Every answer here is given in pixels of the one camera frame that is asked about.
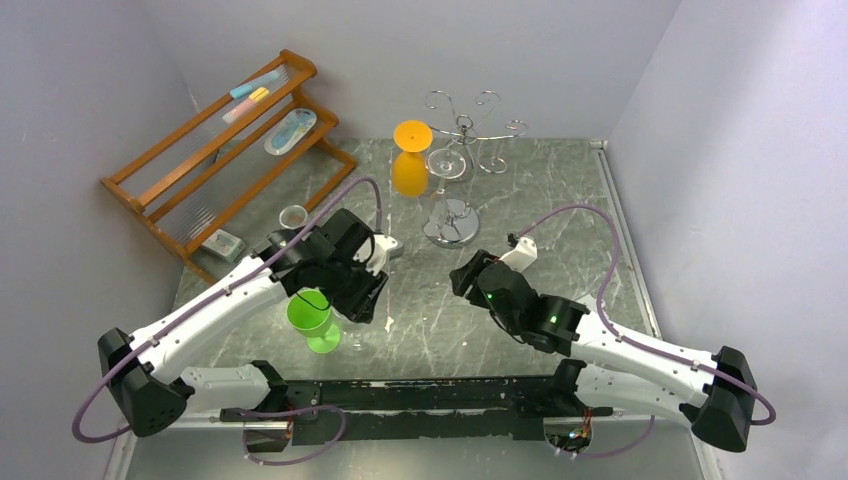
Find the clear wine glass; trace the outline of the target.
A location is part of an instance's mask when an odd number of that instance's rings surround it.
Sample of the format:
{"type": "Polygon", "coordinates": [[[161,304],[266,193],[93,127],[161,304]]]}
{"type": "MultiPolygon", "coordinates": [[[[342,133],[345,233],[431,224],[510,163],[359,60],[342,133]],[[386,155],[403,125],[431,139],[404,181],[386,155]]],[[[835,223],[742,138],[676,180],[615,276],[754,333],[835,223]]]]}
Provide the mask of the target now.
{"type": "Polygon", "coordinates": [[[333,313],[336,316],[336,325],[341,331],[343,342],[354,351],[365,350],[367,345],[363,333],[369,324],[353,322],[336,310],[333,313]]]}
{"type": "Polygon", "coordinates": [[[437,245],[449,243],[444,227],[451,215],[447,198],[447,183],[461,177],[466,170],[466,160],[455,150],[448,147],[434,150],[426,159],[428,171],[437,180],[437,187],[429,197],[430,212],[423,227],[425,236],[437,245]]]}

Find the green plastic wine glass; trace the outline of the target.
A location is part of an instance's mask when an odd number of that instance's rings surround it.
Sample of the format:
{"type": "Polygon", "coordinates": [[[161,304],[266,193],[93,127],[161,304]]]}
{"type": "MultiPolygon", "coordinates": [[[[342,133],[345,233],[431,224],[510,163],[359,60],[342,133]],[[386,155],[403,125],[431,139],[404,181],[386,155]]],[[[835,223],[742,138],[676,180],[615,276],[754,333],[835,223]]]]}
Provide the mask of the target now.
{"type": "Polygon", "coordinates": [[[336,316],[319,290],[303,289],[291,297],[286,306],[286,318],[314,353],[328,354],[341,342],[336,316]]]}

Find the orange plastic wine glass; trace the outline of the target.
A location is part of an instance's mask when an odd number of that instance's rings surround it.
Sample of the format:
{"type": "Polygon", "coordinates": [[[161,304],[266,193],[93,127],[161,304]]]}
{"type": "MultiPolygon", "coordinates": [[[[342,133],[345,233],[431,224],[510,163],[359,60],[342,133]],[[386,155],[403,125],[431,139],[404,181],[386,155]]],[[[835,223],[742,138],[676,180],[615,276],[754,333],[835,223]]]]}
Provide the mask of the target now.
{"type": "Polygon", "coordinates": [[[391,182],[394,190],[406,197],[419,197],[428,186],[429,171],[424,152],[431,146],[433,133],[420,120],[406,120],[393,132],[400,153],[392,163],[391,182]]]}

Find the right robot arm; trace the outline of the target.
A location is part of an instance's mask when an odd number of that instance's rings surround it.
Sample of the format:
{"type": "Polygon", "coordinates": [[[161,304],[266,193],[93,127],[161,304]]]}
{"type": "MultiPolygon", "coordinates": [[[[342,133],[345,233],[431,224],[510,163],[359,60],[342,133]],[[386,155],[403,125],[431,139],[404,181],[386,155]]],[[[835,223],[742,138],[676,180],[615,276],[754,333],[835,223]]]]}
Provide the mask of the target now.
{"type": "Polygon", "coordinates": [[[553,408],[571,415],[610,407],[687,426],[718,449],[746,451],[757,390],[743,352],[715,353],[607,327],[586,305],[540,294],[523,274],[485,250],[449,274],[454,295],[488,311],[518,342],[566,357],[549,389],[553,408]]]}

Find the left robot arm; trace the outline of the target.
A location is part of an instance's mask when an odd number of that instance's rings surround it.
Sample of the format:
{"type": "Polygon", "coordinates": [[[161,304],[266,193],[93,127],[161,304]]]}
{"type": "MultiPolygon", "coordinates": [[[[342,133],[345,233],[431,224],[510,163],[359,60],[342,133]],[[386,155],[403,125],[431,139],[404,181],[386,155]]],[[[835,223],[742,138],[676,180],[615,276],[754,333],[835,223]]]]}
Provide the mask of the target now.
{"type": "Polygon", "coordinates": [[[166,317],[132,333],[113,328],[97,341],[105,386],[138,437],[159,433],[183,414],[250,410],[262,420],[286,405],[280,375],[265,361],[196,368],[212,343],[268,307],[315,290],[324,308],[368,324],[403,250],[347,209],[318,225],[271,232],[213,286],[166,317]]]}

